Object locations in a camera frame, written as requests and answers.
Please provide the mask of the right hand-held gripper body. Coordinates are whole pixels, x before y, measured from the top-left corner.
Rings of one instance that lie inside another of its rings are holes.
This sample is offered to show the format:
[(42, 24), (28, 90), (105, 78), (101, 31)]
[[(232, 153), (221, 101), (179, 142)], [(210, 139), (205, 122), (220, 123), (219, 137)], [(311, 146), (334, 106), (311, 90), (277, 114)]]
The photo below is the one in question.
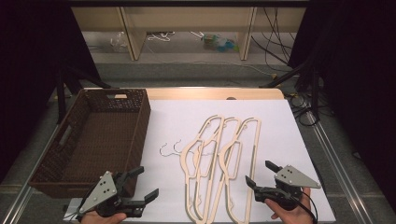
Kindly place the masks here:
[(270, 199), (285, 210), (293, 210), (303, 195), (303, 188), (320, 189), (319, 182), (291, 165), (286, 165), (275, 175), (276, 186), (274, 188), (259, 187), (254, 191), (256, 202), (263, 203)]

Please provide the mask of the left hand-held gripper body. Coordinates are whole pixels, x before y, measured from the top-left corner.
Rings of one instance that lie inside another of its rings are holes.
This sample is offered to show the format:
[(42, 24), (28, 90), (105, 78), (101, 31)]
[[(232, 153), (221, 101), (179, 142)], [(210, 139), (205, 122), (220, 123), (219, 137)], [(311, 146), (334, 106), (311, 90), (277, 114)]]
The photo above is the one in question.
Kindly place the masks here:
[(78, 216), (96, 211), (101, 217), (111, 217), (117, 213), (124, 213), (127, 217), (142, 217), (144, 205), (139, 206), (139, 201), (123, 196), (126, 192), (124, 177), (125, 173), (113, 175), (106, 171), (81, 201)]

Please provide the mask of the brown woven basket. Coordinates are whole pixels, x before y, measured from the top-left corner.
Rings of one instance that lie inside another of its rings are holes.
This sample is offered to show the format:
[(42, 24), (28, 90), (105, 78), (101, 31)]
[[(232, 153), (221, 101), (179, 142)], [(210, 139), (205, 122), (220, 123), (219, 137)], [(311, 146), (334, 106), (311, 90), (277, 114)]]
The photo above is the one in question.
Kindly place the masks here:
[(51, 198), (79, 198), (104, 172), (138, 167), (150, 111), (144, 89), (80, 91), (29, 185)]

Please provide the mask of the person's left hand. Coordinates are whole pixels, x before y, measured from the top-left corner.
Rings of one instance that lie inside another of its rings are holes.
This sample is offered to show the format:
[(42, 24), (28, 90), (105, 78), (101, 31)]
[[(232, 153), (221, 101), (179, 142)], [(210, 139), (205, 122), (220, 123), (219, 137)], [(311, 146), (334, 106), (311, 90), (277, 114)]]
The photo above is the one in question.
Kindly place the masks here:
[(124, 213), (117, 213), (111, 217), (101, 217), (96, 211), (91, 211), (83, 216), (81, 224), (121, 224), (127, 216)]

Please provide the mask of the person's right hand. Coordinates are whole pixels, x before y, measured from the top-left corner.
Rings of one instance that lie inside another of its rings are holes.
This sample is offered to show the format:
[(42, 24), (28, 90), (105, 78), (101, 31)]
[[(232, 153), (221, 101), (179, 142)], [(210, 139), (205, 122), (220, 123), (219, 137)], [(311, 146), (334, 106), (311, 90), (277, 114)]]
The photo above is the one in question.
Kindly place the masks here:
[[(311, 189), (303, 188), (303, 193), (304, 196), (302, 196), (300, 202), (306, 207), (307, 210), (311, 211)], [(280, 218), (283, 224), (314, 224), (314, 219), (311, 217), (311, 215), (300, 206), (288, 211), (284, 210), (278, 205), (278, 203), (270, 199), (266, 199), (264, 202), (274, 212), (271, 215), (271, 219)]]

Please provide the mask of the white paper sheet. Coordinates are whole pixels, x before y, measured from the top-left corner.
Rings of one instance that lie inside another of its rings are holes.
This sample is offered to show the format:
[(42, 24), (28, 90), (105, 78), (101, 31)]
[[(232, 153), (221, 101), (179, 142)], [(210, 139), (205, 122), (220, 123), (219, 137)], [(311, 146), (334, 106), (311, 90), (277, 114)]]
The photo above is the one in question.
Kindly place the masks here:
[[(153, 189), (159, 190), (158, 198), (150, 203), (141, 218), (128, 218), (123, 224), (193, 224), (184, 207), (184, 175), (179, 156), (163, 157), (163, 154), (180, 151), (198, 133), (203, 122), (213, 116), (260, 119), (262, 122), (253, 180), (260, 186), (273, 188), (275, 173), (265, 166), (271, 161), (278, 166), (291, 165), (312, 179), (318, 177), (296, 121), (285, 100), (153, 100), (143, 151), (142, 165), (145, 172), (138, 177), (137, 199)], [(229, 122), (223, 130), (221, 147), (227, 144), (235, 130)], [(249, 155), (240, 162), (239, 178), (248, 175)], [(234, 213), (242, 218), (246, 196), (239, 193), (238, 180), (232, 182)], [(248, 224), (271, 222), (271, 210), (252, 199)], [(225, 211), (224, 196), (213, 224), (233, 224)]]

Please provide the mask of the black tripod stand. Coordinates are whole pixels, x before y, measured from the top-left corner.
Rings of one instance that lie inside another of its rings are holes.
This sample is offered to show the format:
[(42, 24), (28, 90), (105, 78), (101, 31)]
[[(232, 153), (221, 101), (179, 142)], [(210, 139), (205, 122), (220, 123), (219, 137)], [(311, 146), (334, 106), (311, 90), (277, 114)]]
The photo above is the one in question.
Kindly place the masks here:
[(58, 101), (58, 124), (63, 121), (66, 115), (64, 87), (67, 87), (73, 94), (77, 94), (83, 89), (79, 82), (81, 79), (86, 79), (98, 87), (111, 89), (111, 86), (103, 82), (99, 76), (91, 76), (70, 65), (64, 66), (55, 75)]
[(271, 81), (268, 84), (263, 85), (263, 87), (265, 89), (274, 88), (295, 75), (299, 75), (299, 78), (294, 86), (295, 90), (297, 90), (297, 92), (301, 92), (301, 91), (306, 92), (307, 90), (310, 90), (311, 102), (309, 104), (308, 109), (311, 111), (315, 119), (314, 123), (317, 123), (318, 121), (320, 121), (318, 115), (319, 74), (318, 74), (318, 69), (313, 61), (306, 60), (304, 63), (293, 68), (285, 75), (276, 78), (275, 80)]

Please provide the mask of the black curtain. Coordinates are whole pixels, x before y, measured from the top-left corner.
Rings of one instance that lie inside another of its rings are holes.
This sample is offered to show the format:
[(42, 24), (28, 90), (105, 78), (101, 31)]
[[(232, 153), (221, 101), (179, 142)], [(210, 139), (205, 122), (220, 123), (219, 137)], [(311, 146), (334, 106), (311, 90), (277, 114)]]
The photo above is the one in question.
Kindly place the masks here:
[(290, 66), (317, 56), (332, 109), (396, 212), (396, 0), (307, 0)]
[(69, 67), (99, 77), (68, 0), (0, 0), (0, 182)]

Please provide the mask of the clear plastic bag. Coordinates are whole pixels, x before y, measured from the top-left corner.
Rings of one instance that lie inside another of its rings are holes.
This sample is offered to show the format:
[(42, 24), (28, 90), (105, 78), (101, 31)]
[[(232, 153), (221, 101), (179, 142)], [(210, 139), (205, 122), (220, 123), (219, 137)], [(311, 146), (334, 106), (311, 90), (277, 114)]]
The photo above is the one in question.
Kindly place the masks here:
[(128, 44), (124, 32), (118, 32), (110, 38), (110, 46), (115, 52), (124, 53), (128, 51)]

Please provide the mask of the colourful plastic bag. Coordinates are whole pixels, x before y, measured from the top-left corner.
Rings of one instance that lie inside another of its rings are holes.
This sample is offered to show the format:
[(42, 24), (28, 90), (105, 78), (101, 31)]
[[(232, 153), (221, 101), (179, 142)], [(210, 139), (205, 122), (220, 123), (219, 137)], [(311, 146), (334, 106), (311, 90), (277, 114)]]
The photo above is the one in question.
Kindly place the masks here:
[(225, 52), (227, 50), (238, 51), (239, 48), (235, 42), (229, 38), (221, 37), (220, 35), (207, 34), (203, 35), (202, 40), (204, 46), (214, 49), (218, 52)]

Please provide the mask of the light wooden shelf unit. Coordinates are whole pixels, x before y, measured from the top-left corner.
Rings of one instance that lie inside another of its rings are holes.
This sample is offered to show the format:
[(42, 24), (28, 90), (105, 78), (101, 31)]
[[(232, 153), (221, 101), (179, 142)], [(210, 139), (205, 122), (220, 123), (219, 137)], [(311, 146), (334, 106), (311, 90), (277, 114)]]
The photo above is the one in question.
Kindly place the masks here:
[(282, 33), (299, 31), (303, 7), (73, 7), (82, 31), (126, 34), (132, 60), (140, 57), (148, 32), (234, 32), (239, 55), (248, 57), (250, 36), (269, 32), (273, 23)]

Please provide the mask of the metal floor rail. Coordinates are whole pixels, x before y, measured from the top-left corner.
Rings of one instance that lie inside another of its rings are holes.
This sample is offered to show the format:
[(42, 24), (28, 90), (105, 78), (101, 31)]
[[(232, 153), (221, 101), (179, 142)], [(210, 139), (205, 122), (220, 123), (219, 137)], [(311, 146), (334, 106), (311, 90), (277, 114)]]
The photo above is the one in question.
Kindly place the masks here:
[(58, 126), (37, 128), (0, 183), (0, 224), (17, 224), (33, 192), (28, 182)]
[(352, 183), (347, 170), (341, 163), (328, 135), (326, 134), (323, 126), (321, 125), (319, 119), (317, 119), (312, 112), (307, 112), (306, 116), (311, 122), (314, 132), (321, 144), (324, 154), (326, 155), (334, 174), (340, 184), (341, 189), (346, 195), (346, 199), (356, 217), (359, 224), (374, 224), (368, 210), (367, 206), (363, 202), (361, 196), (359, 195), (357, 189)]

